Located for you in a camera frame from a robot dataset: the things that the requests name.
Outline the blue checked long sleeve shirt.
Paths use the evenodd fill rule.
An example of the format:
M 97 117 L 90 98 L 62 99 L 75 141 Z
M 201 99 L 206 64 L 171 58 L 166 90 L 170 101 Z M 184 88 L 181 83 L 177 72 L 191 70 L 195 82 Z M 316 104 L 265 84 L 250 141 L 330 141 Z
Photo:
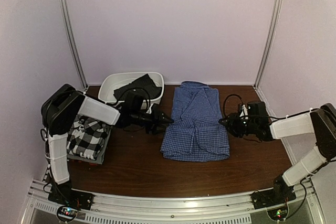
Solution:
M 171 118 L 161 145 L 163 157 L 183 162 L 221 161 L 230 157 L 227 130 L 219 124 L 219 91 L 194 81 L 174 90 Z

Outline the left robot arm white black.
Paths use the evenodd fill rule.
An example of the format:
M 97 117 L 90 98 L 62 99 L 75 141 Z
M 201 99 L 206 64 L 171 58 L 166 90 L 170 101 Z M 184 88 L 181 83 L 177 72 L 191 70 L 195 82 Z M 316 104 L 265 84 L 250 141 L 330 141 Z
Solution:
M 163 132 L 174 122 L 159 109 L 158 104 L 151 104 L 148 92 L 140 95 L 130 89 L 124 95 L 126 98 L 122 103 L 107 104 L 64 84 L 41 107 L 52 193 L 64 205 L 71 205 L 76 199 L 67 165 L 67 138 L 77 115 L 120 129 L 138 125 L 148 134 Z

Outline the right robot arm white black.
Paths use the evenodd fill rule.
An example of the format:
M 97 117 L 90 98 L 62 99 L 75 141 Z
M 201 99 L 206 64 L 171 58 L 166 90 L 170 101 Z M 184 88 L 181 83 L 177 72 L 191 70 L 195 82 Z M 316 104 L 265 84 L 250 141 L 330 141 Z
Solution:
M 267 113 L 264 102 L 251 101 L 239 104 L 237 112 L 225 115 L 219 123 L 234 137 L 254 135 L 262 142 L 307 134 L 315 136 L 313 149 L 274 179 L 269 192 L 274 204 L 287 198 L 294 185 L 335 159 L 335 107 L 331 103 L 277 118 Z

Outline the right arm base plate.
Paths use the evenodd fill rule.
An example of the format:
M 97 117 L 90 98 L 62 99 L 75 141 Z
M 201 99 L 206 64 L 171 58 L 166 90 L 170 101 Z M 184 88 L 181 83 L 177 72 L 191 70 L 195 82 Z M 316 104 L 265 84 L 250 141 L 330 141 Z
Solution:
M 269 208 L 275 205 L 285 204 L 286 201 L 295 199 L 296 194 L 294 192 L 290 191 L 284 195 L 277 195 L 273 188 L 263 191 L 256 190 L 251 194 L 254 209 Z

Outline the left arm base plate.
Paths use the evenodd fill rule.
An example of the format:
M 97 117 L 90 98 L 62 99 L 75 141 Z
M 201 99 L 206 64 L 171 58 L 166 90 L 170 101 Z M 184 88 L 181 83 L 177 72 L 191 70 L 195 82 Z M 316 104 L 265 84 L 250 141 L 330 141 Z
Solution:
M 56 190 L 55 187 L 52 187 L 48 196 L 48 200 L 79 210 L 90 210 L 93 202 L 93 194 L 71 190 L 70 196 L 68 196 L 66 199 L 61 195 L 60 192 Z

